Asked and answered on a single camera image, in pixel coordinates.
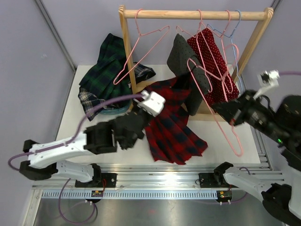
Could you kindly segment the aluminium rail base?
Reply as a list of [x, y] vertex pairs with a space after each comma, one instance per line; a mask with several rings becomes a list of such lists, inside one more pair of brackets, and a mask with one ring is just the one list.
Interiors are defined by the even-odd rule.
[[154, 161], [146, 139], [138, 140], [131, 149], [78, 156], [71, 158], [71, 162], [96, 163], [103, 172], [115, 173], [116, 186], [106, 188], [108, 197], [200, 197], [203, 192], [220, 189], [219, 185], [208, 182], [207, 177], [226, 161], [264, 184], [285, 182], [283, 173], [272, 168], [261, 135], [249, 125], [232, 129], [219, 116], [199, 114], [190, 117], [188, 126], [208, 143], [208, 148], [185, 165]]

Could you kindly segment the right black mount plate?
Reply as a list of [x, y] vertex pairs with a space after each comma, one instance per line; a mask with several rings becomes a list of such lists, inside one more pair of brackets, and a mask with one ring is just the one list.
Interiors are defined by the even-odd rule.
[[199, 173], [198, 176], [201, 188], [229, 188], [222, 176], [214, 173]]

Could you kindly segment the grey dotted skirt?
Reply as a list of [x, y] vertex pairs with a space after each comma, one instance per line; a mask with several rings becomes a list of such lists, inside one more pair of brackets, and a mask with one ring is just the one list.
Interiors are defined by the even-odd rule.
[[208, 78], [205, 76], [197, 54], [183, 36], [177, 34], [167, 59], [167, 66], [179, 79], [173, 86], [175, 89], [190, 89], [185, 99], [189, 115], [195, 115], [203, 101], [202, 95], [210, 90]]

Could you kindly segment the pink wire hanger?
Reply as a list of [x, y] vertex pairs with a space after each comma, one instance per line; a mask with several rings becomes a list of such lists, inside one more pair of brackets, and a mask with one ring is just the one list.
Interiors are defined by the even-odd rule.
[[[228, 13], [229, 18], [228, 18], [228, 23], [227, 23], [226, 27], [224, 28], [223, 32], [219, 31], [218, 29], [215, 29], [211, 24], [207, 24], [206, 28], [210, 29], [213, 34], [215, 34], [217, 37], [219, 37], [221, 39], [221, 45], [222, 45], [224, 60], [225, 60], [225, 63], [227, 65], [228, 72], [231, 75], [231, 73], [234, 72], [234, 69], [238, 66], [238, 54], [237, 54], [237, 51], [236, 51], [237, 47], [233, 43], [233, 35], [234, 35], [234, 33], [235, 33], [235, 31], [236, 31], [236, 29], [237, 29], [237, 27], [238, 27], [238, 25], [241, 21], [241, 12], [239, 10], [236, 10], [236, 12], [239, 13], [239, 20], [238, 20], [236, 26], [233, 28], [230, 35], [225, 34], [226, 31], [227, 31], [227, 28], [230, 24], [230, 21], [231, 21], [230, 11], [226, 10], [226, 12]], [[227, 46], [224, 45], [224, 41], [223, 41], [223, 39], [225, 37], [230, 40], [230, 42]], [[233, 52], [233, 56], [234, 56], [234, 60], [235, 60], [232, 64], [228, 64], [227, 55], [226, 55], [226, 50], [230, 47], [232, 47], [232, 52]]]

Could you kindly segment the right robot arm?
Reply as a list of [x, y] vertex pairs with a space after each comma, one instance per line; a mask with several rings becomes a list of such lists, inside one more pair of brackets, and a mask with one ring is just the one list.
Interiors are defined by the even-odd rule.
[[231, 126], [247, 123], [274, 141], [267, 151], [274, 170], [285, 175], [284, 184], [263, 182], [229, 162], [214, 169], [214, 183], [238, 187], [258, 199], [274, 218], [289, 225], [301, 224], [301, 97], [288, 95], [273, 111], [261, 101], [270, 99], [254, 90], [245, 91], [229, 102], [212, 105]]

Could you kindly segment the wooden clothes rack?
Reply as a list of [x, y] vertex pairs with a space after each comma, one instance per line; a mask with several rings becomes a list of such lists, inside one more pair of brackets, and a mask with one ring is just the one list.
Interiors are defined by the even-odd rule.
[[[273, 8], [266, 8], [263, 12], [241, 12], [241, 21], [257, 21], [257, 25], [242, 53], [239, 52], [239, 49], [236, 44], [234, 44], [237, 49], [238, 54], [238, 66], [234, 69], [234, 72], [231, 73], [231, 78], [233, 79], [234, 84], [237, 87], [239, 76], [243, 72], [245, 66], [247, 65], [252, 53], [254, 52], [257, 44], [259, 43], [262, 35], [264, 34], [266, 28], [268, 27], [272, 17], [274, 10]], [[239, 20], [239, 13], [236, 11], [230, 11], [231, 21]], [[207, 25], [204, 24], [205, 20], [225, 20], [228, 22], [228, 13], [226, 11], [178, 11], [178, 10], [127, 10], [125, 6], [121, 5], [119, 7], [119, 18], [121, 23], [121, 29], [123, 33], [123, 41], [126, 53], [126, 63], [124, 65], [124, 69], [128, 69], [127, 73], [121, 71], [113, 83], [115, 85], [119, 84], [125, 77], [130, 77], [131, 89], [134, 94], [142, 91], [145, 87], [149, 86], [151, 83], [147, 81], [141, 82], [139, 85], [136, 84], [134, 68], [136, 65], [132, 60], [132, 53], [135, 47], [132, 47], [130, 44], [130, 36], [129, 29], [127, 24], [127, 19], [133, 18], [135, 20], [141, 19], [193, 19], [198, 20], [199, 25], [198, 29], [195, 33], [191, 34], [189, 38], [197, 37], [197, 34], [206, 28]], [[219, 48], [219, 51], [224, 59], [221, 39], [214, 34], [214, 40]], [[228, 64], [232, 64], [234, 60], [232, 47], [226, 50], [227, 61]], [[216, 114], [216, 118], [219, 122], [223, 122], [224, 119], [213, 110], [213, 113]], [[190, 120], [195, 121], [215, 121], [210, 114], [210, 111], [205, 104], [204, 100], [199, 106], [199, 109], [195, 115], [189, 116]]]

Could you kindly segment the red polka dot skirt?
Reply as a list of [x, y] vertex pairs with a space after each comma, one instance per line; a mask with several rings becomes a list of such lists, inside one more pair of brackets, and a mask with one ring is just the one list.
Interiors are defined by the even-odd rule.
[[[202, 57], [203, 57], [205, 65], [206, 65], [206, 69], [218, 77], [220, 76], [219, 71], [221, 72], [222, 75], [225, 75], [227, 66], [226, 66], [226, 63], [219, 51], [219, 48], [217, 47], [217, 45], [215, 43], [214, 34], [208, 28], [205, 28], [197, 34], [196, 38], [191, 37], [191, 38], [187, 39], [187, 43], [190, 45], [190, 47], [196, 53], [199, 62], [202, 63], [201, 56], [199, 54], [199, 50], [197, 47], [196, 39], [198, 40], [199, 47], [200, 47], [200, 50], [202, 53]], [[207, 46], [210, 47], [211, 52], [215, 57], [215, 61], [218, 64], [219, 70], [216, 68], [216, 64], [214, 63], [214, 60], [212, 59], [212, 55], [210, 54]], [[207, 93], [205, 95], [205, 98], [206, 98], [208, 104], [212, 105], [212, 104], [218, 103], [218, 102], [225, 102], [221, 82], [219, 80], [216, 80], [215, 78], [213, 78], [210, 75], [208, 75], [208, 77], [210, 78], [211, 84], [214, 89], [214, 91], [212, 93]], [[236, 85], [234, 84], [231, 76], [225, 77], [225, 83], [226, 83], [226, 87], [227, 87], [226, 94], [228, 97], [228, 101], [238, 98], [239, 90], [237, 89]]]

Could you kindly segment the black mount plate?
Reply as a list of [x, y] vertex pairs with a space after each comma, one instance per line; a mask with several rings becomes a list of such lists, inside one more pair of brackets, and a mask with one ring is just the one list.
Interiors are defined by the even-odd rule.
[[115, 188], [117, 182], [116, 173], [101, 173], [101, 180], [99, 181], [90, 181], [83, 183], [80, 181], [75, 182], [76, 188]]
[[214, 173], [199, 173], [198, 176], [201, 188], [229, 188], [222, 176]]

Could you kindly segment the red plaid skirt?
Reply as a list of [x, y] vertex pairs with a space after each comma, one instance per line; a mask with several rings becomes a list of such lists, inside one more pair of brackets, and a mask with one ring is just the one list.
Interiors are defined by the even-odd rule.
[[185, 165], [192, 156], [202, 156], [208, 144], [187, 126], [189, 114], [182, 104], [191, 89], [179, 83], [180, 79], [174, 77], [145, 87], [166, 100], [164, 109], [145, 127], [145, 132], [154, 161]]

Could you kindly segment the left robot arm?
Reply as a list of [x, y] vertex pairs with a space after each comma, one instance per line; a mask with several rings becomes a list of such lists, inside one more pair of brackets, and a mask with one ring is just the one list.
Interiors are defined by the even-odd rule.
[[97, 187], [103, 183], [101, 167], [69, 161], [80, 156], [95, 157], [133, 148], [144, 138], [144, 128], [154, 117], [144, 110], [131, 111], [113, 120], [99, 122], [78, 131], [74, 137], [53, 143], [24, 142], [28, 159], [20, 163], [19, 172], [29, 180], [50, 179], [53, 175], [74, 179], [76, 187]]

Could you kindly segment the navy white plaid skirt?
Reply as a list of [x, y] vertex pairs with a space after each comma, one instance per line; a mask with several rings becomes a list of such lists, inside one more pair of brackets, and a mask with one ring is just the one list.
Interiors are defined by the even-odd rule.
[[101, 109], [92, 112], [95, 106], [111, 98], [132, 94], [129, 77], [125, 77], [117, 85], [113, 84], [115, 76], [122, 69], [121, 64], [118, 60], [98, 62], [79, 83], [78, 98], [89, 121], [100, 113]]

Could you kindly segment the blue plastic basin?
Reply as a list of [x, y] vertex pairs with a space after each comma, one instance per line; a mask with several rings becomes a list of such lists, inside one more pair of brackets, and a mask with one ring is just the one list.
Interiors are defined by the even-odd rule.
[[131, 106], [131, 100], [126, 100], [121, 103], [114, 103], [109, 106], [105, 106], [100, 110], [100, 114], [103, 115], [115, 115], [125, 113]]

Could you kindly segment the green plaid skirt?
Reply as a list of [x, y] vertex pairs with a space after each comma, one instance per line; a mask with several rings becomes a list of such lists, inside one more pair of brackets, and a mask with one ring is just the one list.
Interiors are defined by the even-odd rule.
[[128, 77], [117, 85], [113, 84], [126, 59], [123, 39], [109, 33], [100, 46], [96, 65], [89, 69], [79, 83], [80, 102], [84, 103], [90, 98], [88, 106], [91, 107], [99, 101], [132, 94]]

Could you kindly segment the left black mount plate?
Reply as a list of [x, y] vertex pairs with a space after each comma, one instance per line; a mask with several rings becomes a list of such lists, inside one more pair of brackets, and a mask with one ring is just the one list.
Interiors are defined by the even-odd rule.
[[99, 181], [90, 181], [83, 183], [80, 181], [75, 182], [76, 188], [115, 188], [117, 182], [116, 173], [101, 173], [101, 180]]

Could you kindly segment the pink hanger pair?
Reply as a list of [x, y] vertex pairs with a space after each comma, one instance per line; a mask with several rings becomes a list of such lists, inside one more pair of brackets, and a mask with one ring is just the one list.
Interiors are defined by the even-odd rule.
[[[210, 71], [208, 71], [208, 70], [206, 69], [206, 65], [205, 65], [204, 60], [203, 60], [203, 57], [202, 57], [202, 53], [201, 53], [201, 50], [200, 50], [200, 47], [199, 47], [198, 40], [196, 39], [196, 41], [197, 41], [197, 47], [198, 47], [199, 54], [200, 54], [200, 56], [201, 56], [201, 61], [202, 61], [202, 64], [203, 64], [203, 65], [198, 65], [192, 58], [188, 58], [188, 60], [187, 60], [187, 67], [188, 67], [188, 70], [189, 70], [189, 72], [190, 72], [190, 74], [191, 74], [191, 76], [192, 76], [192, 78], [193, 78], [193, 80], [194, 80], [194, 82], [195, 82], [195, 84], [196, 84], [196, 86], [197, 86], [197, 88], [198, 88], [198, 90], [199, 90], [199, 92], [200, 92], [200, 94], [201, 94], [201, 96], [202, 96], [202, 98], [203, 98], [205, 104], [207, 105], [207, 107], [208, 107], [208, 109], [209, 109], [209, 111], [210, 111], [210, 114], [212, 115], [213, 119], [214, 119], [215, 122], [217, 123], [219, 129], [221, 130], [222, 134], [224, 135], [225, 139], [227, 140], [227, 142], [228, 142], [228, 144], [230, 145], [231, 149], [233, 150], [234, 154], [235, 154], [237, 157], [241, 157], [241, 156], [244, 154], [244, 150], [243, 150], [243, 147], [242, 147], [242, 145], [241, 145], [241, 143], [240, 143], [240, 140], [239, 140], [238, 135], [237, 135], [237, 134], [235, 133], [235, 131], [234, 131], [234, 123], [236, 122], [236, 120], [232, 118], [232, 119], [229, 121], [229, 125], [231, 126], [231, 131], [232, 131], [233, 135], [234, 135], [234, 136], [236, 137], [236, 139], [237, 139], [237, 142], [238, 142], [238, 145], [239, 145], [239, 148], [240, 148], [240, 153], [237, 153], [237, 151], [234, 149], [232, 143], [230, 142], [230, 140], [228, 139], [226, 133], [225, 133], [224, 130], [222, 129], [221, 125], [219, 124], [219, 121], [218, 121], [217, 118], [216, 118], [216, 114], [213, 113], [213, 110], [214, 110], [216, 113], [218, 113], [218, 108], [217, 108], [217, 107], [219, 107], [218, 104], [228, 104], [228, 103], [229, 103], [228, 97], [227, 97], [227, 94], [226, 94], [226, 89], [227, 89], [227, 87], [226, 87], [226, 83], [225, 83], [225, 77], [228, 77], [229, 69], [227, 68], [227, 70], [226, 70], [226, 72], [225, 72], [225, 75], [222, 75], [221, 72], [219, 71], [219, 74], [220, 74], [219, 77], [216, 76], [216, 75], [214, 75], [214, 74], [211, 73]], [[216, 64], [216, 68], [219, 70], [218, 64], [217, 64], [216, 61], [215, 61], [215, 57], [214, 57], [214, 55], [212, 54], [210, 47], [209, 47], [209, 46], [207, 46], [207, 47], [208, 47], [208, 50], [209, 50], [210, 54], [212, 55], [212, 59], [214, 60], [214, 63]], [[212, 86], [212, 84], [211, 84], [211, 80], [210, 80], [210, 78], [208, 77], [208, 75], [212, 76], [213, 78], [215, 78], [216, 80], [219, 80], [219, 81], [221, 82], [222, 89], [223, 89], [223, 94], [224, 94], [224, 98], [225, 98], [225, 102], [218, 102], [218, 103], [214, 103], [214, 104], [212, 104], [212, 105], [209, 105], [209, 104], [208, 104], [208, 102], [207, 102], [207, 100], [206, 100], [206, 98], [205, 98], [205, 96], [204, 96], [202, 90], [200, 89], [200, 87], [199, 87], [199, 85], [198, 85], [198, 82], [197, 82], [197, 80], [196, 80], [196, 78], [195, 78], [195, 76], [194, 76], [194, 73], [193, 73], [192, 69], [190, 68], [190, 63], [194, 64], [194, 66], [195, 66], [196, 68], [200, 68], [200, 69], [202, 69], [202, 70], [204, 71], [205, 76], [207, 77], [208, 82], [209, 82], [209, 85], [210, 85], [210, 89], [209, 89], [209, 91], [208, 91], [209, 93], [212, 93], [212, 92], [214, 91], [214, 89], [213, 89], [213, 86]], [[218, 114], [225, 120], [225, 116], [222, 116], [221, 113], [218, 113]]]

